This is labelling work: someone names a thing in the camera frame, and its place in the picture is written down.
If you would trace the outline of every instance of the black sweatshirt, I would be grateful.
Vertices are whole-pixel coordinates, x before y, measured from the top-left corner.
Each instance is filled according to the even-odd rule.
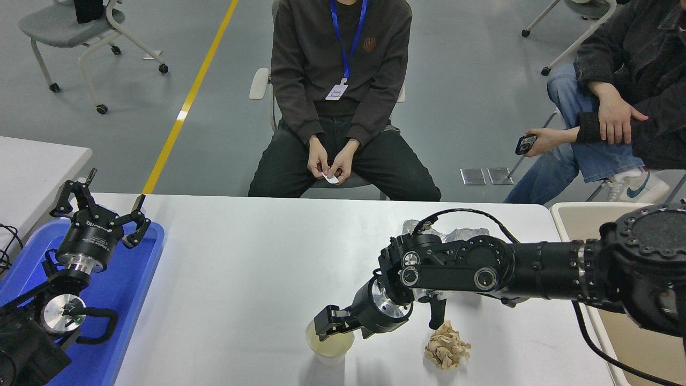
[[[362,0],[335,4],[349,55]],[[283,119],[303,143],[323,135],[319,115],[354,115],[348,137],[360,146],[378,136],[405,81],[411,22],[405,0],[369,0],[348,89],[338,101],[325,100],[343,78],[329,0],[281,0],[274,21],[272,84]]]

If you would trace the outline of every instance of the robotic arm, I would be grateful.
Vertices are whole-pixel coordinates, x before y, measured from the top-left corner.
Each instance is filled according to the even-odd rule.
[[[50,211],[53,217],[70,218],[71,226],[59,248],[45,254],[47,280],[0,308],[0,386],[44,385],[70,364],[65,351],[71,344],[103,343],[115,330],[117,313],[87,307],[79,294],[90,284],[92,273],[107,269],[119,240],[129,249],[141,242],[150,220],[141,211],[144,195],[130,214],[121,217],[97,205],[88,190],[95,173],[91,170],[85,183],[65,182]],[[70,217],[72,194],[78,211]],[[123,225],[129,222],[137,228],[125,235]],[[80,336],[88,316],[108,319],[102,336]]]
[[[319,339],[356,329],[365,339],[393,331],[408,321],[414,302],[431,305],[429,326],[437,329],[445,311],[443,291],[480,293],[511,307],[529,297],[570,299],[684,337],[686,205],[652,205],[626,214],[602,225],[600,240],[523,244],[502,224],[510,244],[492,236],[443,243],[422,234],[438,215],[461,211],[478,212],[439,212],[411,234],[391,238],[381,250],[380,268],[353,303],[343,310],[326,306],[315,316]]]

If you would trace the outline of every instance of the chair armrest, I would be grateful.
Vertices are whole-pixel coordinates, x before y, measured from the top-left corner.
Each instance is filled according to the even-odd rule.
[[[398,100],[396,103],[403,103],[405,101],[405,83],[403,83],[403,87],[400,89],[400,94],[398,94]]]
[[[252,84],[250,84],[250,99],[260,100],[264,98],[264,93],[267,92],[267,85],[269,83],[269,69],[258,69],[252,78]]]

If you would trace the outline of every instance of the crumpled paper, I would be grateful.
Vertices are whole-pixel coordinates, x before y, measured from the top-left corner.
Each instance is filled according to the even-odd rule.
[[[460,333],[453,330],[449,320],[431,335],[429,343],[424,348],[424,354],[440,368],[452,369],[460,364],[461,357],[469,358],[468,349],[471,344],[460,339]]]

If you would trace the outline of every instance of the nike logo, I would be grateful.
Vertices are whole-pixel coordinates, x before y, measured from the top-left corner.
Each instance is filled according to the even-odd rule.
[[[641,192],[643,191],[643,189],[646,188],[646,184],[648,183],[648,179],[649,179],[649,178],[650,178],[650,171],[648,171],[648,176],[646,177],[646,180],[643,182],[643,185],[641,185],[641,186],[640,186],[638,189],[636,189],[636,190],[633,190],[633,189],[631,189],[631,188],[627,188],[627,189],[626,189],[626,195],[629,196],[629,198],[636,198],[636,196],[638,196],[639,194],[641,194]]]

